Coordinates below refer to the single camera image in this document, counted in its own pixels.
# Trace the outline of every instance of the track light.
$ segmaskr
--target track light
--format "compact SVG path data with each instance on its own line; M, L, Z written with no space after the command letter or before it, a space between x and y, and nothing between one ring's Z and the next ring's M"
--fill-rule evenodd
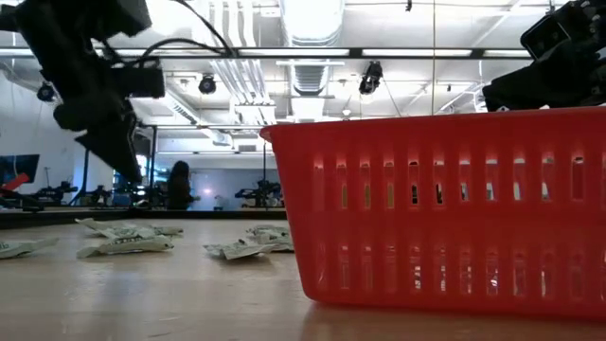
M198 90L204 95L214 94L217 91L217 83L214 75L203 75Z
M379 62L370 62L360 82L360 95L370 95L377 90L383 77L383 68Z
M55 89L49 83L43 82L36 96L41 101L51 102L55 98Z

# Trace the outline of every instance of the table surface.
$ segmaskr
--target table surface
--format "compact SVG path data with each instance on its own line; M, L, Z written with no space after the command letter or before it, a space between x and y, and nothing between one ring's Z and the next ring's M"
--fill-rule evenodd
M292 254L210 259L254 221L153 221L185 234L164 253L77 260L100 243L81 225L0 231L0 240L59 237L0 265L2 340L605 340L596 323L381 311L314 304Z

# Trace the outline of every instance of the paper wrapper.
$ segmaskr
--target paper wrapper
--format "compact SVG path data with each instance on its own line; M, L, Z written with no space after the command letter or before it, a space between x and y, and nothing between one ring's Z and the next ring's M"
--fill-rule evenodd
M76 219L76 223L83 224L97 232L99 235L110 239L117 237L128 237L135 233L139 233L144 236L176 236L183 233L183 228L176 226L160 226L124 222L96 222L91 218L83 220Z
M204 245L204 248L211 257L225 260L252 257L261 253L274 251L273 245L249 244L242 240L230 244Z
M173 248L172 242L166 236L141 236L118 237L105 242L100 246L86 247L78 251L78 258L87 258L101 255L111 255L129 252L161 252Z
M41 248L54 246L59 238L40 241L4 241L0 242L0 260L20 257Z
M261 245L273 245L274 252L294 252L293 238L288 227L258 225L246 230L248 239Z

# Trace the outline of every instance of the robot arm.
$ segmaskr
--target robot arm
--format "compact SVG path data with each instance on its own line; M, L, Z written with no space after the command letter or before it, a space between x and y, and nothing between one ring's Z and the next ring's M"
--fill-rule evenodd
M571 1L521 39L534 62L484 87L489 111L599 105L606 102L606 1Z
M145 0L25 0L3 6L0 29L21 33L61 97L54 117L63 129L86 134L76 140L130 181L140 182L129 97L164 96L159 61L116 67L92 39L106 43L118 33L134 36L152 24Z

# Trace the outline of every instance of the red plastic basket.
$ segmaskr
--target red plastic basket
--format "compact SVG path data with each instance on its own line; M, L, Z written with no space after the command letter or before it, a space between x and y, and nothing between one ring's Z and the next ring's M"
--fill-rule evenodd
M606 318L606 109L279 125L303 289Z

